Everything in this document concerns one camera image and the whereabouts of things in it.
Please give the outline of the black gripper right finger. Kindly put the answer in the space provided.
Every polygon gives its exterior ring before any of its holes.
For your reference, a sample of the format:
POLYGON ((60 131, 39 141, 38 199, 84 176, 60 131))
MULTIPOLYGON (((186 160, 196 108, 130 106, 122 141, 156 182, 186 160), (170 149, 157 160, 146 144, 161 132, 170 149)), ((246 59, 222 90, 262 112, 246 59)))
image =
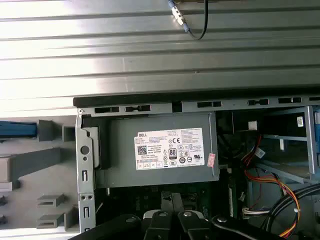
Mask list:
POLYGON ((227 194, 218 196, 210 204, 216 212, 211 219, 205 219, 199 211, 185 209, 180 193, 172 194, 173 209, 176 211, 181 238, 185 240, 281 240, 282 237, 256 226, 224 215, 232 199, 227 194))

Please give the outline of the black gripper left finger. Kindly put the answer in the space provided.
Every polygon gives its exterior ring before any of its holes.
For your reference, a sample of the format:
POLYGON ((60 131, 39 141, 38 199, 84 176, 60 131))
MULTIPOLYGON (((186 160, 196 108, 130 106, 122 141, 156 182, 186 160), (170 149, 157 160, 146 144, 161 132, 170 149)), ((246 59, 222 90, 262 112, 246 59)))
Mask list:
POLYGON ((170 240, 174 218, 173 193, 161 193, 161 209, 144 213, 143 218, 122 214, 92 229, 85 230, 73 240, 170 240))

